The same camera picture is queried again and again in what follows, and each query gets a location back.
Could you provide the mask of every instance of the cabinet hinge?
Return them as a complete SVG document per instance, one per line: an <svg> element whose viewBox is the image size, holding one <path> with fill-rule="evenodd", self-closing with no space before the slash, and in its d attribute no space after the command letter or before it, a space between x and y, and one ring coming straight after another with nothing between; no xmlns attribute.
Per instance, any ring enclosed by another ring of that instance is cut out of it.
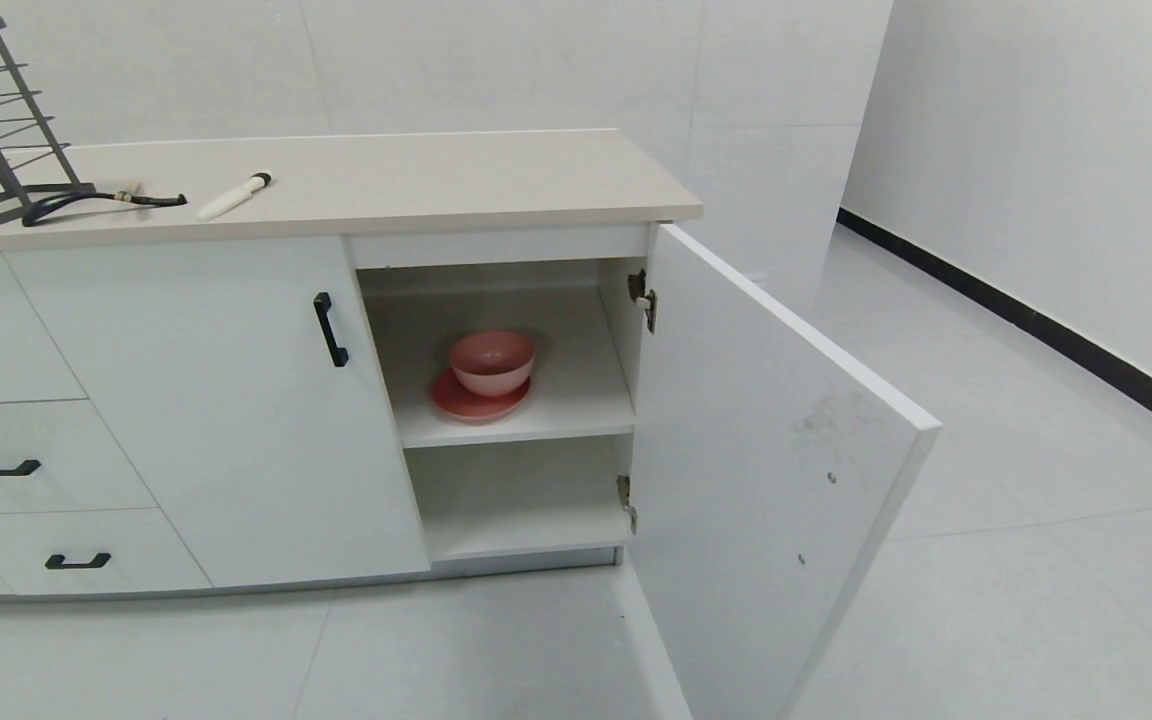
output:
<svg viewBox="0 0 1152 720"><path fill-rule="evenodd" d="M621 475L616 478L616 492L621 495L621 507L626 510L626 515L630 516L630 535L636 536L639 533L639 511L630 505L630 477L628 475Z"/></svg>
<svg viewBox="0 0 1152 720"><path fill-rule="evenodd" d="M655 332L657 295L649 290L649 273L639 270L639 274L630 275L630 300L647 314L647 332Z"/></svg>

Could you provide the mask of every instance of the cord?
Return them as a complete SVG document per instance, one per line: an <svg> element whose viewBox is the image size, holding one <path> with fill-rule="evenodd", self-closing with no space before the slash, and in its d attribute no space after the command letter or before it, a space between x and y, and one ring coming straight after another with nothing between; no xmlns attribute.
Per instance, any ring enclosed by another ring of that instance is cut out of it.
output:
<svg viewBox="0 0 1152 720"><path fill-rule="evenodd" d="M184 205L188 202L184 199L184 195L175 197L146 197L136 195L139 191L141 183L131 183L118 192L63 192L52 195L51 197L44 197L41 200L31 202L28 209L24 209L24 215L20 215L20 223L26 228L32 228L33 225L38 223L38 220L55 213L56 210L63 209L65 205L78 200L90 200L93 197L99 197L101 200L130 202L132 205L149 205L151 209L173 209L175 205Z"/></svg>

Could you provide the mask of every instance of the white knife handle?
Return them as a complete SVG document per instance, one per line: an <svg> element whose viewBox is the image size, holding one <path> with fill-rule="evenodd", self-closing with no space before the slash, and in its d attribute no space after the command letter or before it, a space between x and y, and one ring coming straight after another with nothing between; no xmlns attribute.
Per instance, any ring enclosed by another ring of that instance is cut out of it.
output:
<svg viewBox="0 0 1152 720"><path fill-rule="evenodd" d="M219 197L212 202L207 202L206 205L202 206L202 210L198 210L198 222L205 223L212 218L217 218L228 213L229 210L236 209L237 205L243 204L248 197L255 195L257 190L268 185L271 180L272 177L268 173L256 173L248 179L247 182L233 188L233 190L220 192Z"/></svg>

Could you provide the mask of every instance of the beige countertop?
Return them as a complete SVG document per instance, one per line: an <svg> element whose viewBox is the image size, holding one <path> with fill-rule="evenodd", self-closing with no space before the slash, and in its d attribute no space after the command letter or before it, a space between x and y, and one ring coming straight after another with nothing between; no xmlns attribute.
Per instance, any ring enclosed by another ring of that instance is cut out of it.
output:
<svg viewBox="0 0 1152 720"><path fill-rule="evenodd" d="M96 190L129 182L179 209L79 200L44 223L0 225L0 252L141 242L471 232L700 217L700 202L621 131L440 132L146 142L71 147ZM210 223L198 210L252 173L274 183ZM51 160L23 182L63 181Z"/></svg>

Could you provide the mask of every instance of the plate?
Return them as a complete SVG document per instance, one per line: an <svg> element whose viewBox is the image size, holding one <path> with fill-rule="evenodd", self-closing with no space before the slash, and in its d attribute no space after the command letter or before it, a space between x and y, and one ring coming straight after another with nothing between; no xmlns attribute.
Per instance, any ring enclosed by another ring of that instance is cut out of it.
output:
<svg viewBox="0 0 1152 720"><path fill-rule="evenodd" d="M448 367L434 381L434 387L430 389L430 400L434 401L439 410L462 423L490 423L499 420L508 414L518 409L522 401L526 400L526 394L531 392L531 378L526 379L518 388L500 397L484 397L467 391L461 381L456 379L456 373Z"/></svg>

